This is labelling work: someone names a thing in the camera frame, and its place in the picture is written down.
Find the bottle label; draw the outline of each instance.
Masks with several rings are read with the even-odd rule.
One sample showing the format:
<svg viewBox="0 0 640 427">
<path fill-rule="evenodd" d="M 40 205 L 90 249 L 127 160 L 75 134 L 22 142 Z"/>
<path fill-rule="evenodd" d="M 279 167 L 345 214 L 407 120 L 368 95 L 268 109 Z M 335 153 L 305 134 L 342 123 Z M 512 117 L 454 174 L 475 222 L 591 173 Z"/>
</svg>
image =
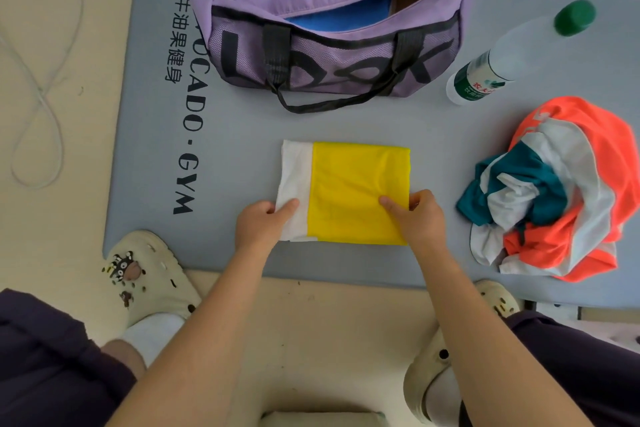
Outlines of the bottle label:
<svg viewBox="0 0 640 427">
<path fill-rule="evenodd" d="M 475 101 L 509 83 L 496 75 L 489 65 L 489 51 L 463 66 L 453 79 L 456 92 L 464 99 Z"/>
</svg>

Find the hand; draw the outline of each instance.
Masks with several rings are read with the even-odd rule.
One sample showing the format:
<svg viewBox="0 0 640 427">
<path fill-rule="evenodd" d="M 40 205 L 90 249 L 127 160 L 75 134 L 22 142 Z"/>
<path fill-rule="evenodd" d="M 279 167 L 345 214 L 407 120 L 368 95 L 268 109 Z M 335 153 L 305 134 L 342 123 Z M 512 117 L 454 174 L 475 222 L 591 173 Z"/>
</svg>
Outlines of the hand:
<svg viewBox="0 0 640 427">
<path fill-rule="evenodd" d="M 258 201 L 249 204 L 236 221 L 236 252 L 251 249 L 268 255 L 282 234 L 284 224 L 298 209 L 300 201 L 292 199 L 276 211 L 275 204 Z"/>
<path fill-rule="evenodd" d="M 402 236 L 415 252 L 420 248 L 446 248 L 447 232 L 444 213 L 428 189 L 409 196 L 409 210 L 388 196 L 380 196 L 380 204 L 391 215 Z"/>
</svg>

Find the white sock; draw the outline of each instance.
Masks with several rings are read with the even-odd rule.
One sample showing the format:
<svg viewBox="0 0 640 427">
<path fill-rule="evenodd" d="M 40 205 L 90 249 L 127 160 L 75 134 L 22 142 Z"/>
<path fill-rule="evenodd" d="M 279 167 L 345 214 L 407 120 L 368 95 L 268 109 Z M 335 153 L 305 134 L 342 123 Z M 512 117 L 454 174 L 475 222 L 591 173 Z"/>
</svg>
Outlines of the white sock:
<svg viewBox="0 0 640 427">
<path fill-rule="evenodd" d="M 429 385 L 424 396 L 424 409 L 438 427 L 458 427 L 461 402 L 458 381 L 450 366 Z"/>
<path fill-rule="evenodd" d="M 126 329 L 119 339 L 131 344 L 149 368 L 183 324 L 184 319 L 177 314 L 158 312 Z"/>
</svg>

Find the plastic water bottle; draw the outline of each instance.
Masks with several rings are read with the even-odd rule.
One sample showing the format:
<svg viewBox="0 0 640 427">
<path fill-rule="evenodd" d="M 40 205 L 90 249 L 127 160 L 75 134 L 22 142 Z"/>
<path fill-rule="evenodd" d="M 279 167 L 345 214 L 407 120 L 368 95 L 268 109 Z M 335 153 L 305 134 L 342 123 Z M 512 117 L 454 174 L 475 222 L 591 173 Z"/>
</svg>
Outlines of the plastic water bottle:
<svg viewBox="0 0 640 427">
<path fill-rule="evenodd" d="M 533 73 L 563 49 L 572 35 L 596 17 L 588 0 L 575 0 L 555 16 L 525 22 L 503 35 L 494 47 L 451 75 L 447 96 L 458 105 L 484 98 L 518 78 Z"/>
</svg>

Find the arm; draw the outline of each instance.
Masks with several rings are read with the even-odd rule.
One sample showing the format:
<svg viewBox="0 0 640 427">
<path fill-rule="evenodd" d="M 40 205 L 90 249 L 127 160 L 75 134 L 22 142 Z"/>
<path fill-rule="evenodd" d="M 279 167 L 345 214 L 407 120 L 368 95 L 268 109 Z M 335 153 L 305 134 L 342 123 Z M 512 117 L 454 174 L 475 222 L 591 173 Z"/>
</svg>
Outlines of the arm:
<svg viewBox="0 0 640 427">
<path fill-rule="evenodd" d="M 420 264 L 451 365 L 475 427 L 591 426 L 571 397 L 487 306 L 446 246 L 442 209 L 429 190 L 410 210 L 386 196 Z"/>
<path fill-rule="evenodd" d="M 108 427 L 224 425 L 262 269 L 297 207 L 292 199 L 278 212 L 267 201 L 244 209 L 236 225 L 236 254 Z"/>
</svg>

